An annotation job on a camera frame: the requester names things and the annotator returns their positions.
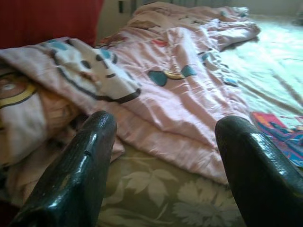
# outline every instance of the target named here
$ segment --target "red curtain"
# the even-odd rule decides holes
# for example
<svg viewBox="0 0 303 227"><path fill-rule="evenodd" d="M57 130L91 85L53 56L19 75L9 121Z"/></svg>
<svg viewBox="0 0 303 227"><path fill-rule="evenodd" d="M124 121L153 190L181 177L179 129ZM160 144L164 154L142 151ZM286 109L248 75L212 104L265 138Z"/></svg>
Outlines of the red curtain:
<svg viewBox="0 0 303 227"><path fill-rule="evenodd" d="M93 45L104 0L1 0L0 49L69 36Z"/></svg>

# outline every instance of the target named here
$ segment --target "green floral bedsheet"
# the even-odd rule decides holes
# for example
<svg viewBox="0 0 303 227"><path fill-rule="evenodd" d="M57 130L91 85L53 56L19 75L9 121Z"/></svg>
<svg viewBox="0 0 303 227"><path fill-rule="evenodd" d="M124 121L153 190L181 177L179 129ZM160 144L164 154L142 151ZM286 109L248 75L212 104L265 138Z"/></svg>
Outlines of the green floral bedsheet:
<svg viewBox="0 0 303 227"><path fill-rule="evenodd" d="M100 227L244 227L231 191L126 145L110 166Z"/></svg>

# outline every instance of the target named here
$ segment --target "mattress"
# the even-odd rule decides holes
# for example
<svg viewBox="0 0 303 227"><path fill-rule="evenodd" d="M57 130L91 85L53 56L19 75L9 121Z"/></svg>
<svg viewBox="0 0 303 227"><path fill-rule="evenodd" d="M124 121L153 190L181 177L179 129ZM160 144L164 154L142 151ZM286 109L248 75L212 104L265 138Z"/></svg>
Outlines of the mattress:
<svg viewBox="0 0 303 227"><path fill-rule="evenodd" d="M292 17L252 15L258 39L222 52L251 111L303 115L303 27ZM109 170L100 227L244 227L227 186L126 145Z"/></svg>

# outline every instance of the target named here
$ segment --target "wrinkled blanket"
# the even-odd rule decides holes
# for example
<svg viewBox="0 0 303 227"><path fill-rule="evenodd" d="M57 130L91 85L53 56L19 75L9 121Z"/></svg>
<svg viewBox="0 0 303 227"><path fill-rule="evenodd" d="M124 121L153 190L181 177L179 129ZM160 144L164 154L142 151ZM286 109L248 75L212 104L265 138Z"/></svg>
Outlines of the wrinkled blanket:
<svg viewBox="0 0 303 227"><path fill-rule="evenodd" d="M86 114L113 113L123 141L227 183L214 127L224 116L249 113L219 51L260 32L246 13L158 2L104 40L108 50L51 40L0 57Z"/></svg>

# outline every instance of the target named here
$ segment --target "colorful book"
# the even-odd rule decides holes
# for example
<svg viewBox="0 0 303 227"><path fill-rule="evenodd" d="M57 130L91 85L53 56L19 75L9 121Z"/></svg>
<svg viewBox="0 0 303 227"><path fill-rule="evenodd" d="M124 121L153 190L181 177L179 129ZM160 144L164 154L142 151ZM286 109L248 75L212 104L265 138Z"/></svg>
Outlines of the colorful book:
<svg viewBox="0 0 303 227"><path fill-rule="evenodd" d="M257 128L266 134L296 166L303 167L303 117L251 112Z"/></svg>

